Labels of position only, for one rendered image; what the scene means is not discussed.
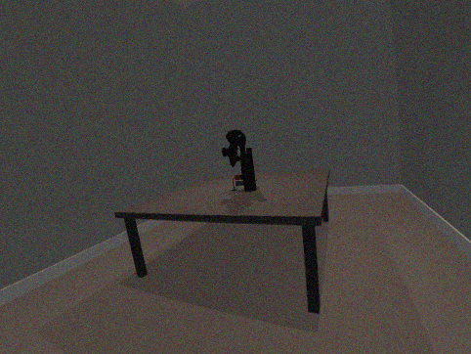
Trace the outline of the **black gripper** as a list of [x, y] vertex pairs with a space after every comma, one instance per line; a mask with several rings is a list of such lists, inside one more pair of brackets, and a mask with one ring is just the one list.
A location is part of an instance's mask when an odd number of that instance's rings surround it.
[[229, 152], [227, 156], [230, 159], [230, 164], [232, 167], [235, 166], [237, 161], [240, 161], [240, 157], [237, 155], [237, 150], [237, 145], [229, 145], [229, 147], [225, 149], [225, 153]]

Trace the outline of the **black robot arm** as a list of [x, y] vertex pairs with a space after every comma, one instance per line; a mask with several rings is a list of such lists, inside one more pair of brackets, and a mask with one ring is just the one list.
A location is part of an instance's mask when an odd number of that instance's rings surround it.
[[[241, 135], [238, 137], [238, 135]], [[229, 133], [226, 135], [227, 140], [229, 141], [230, 145], [239, 145], [240, 148], [240, 154], [244, 155], [246, 154], [245, 152], [245, 135], [241, 132], [241, 130], [231, 130]], [[222, 149], [222, 154], [223, 156], [226, 156], [229, 154], [229, 152], [225, 153], [225, 149]]]

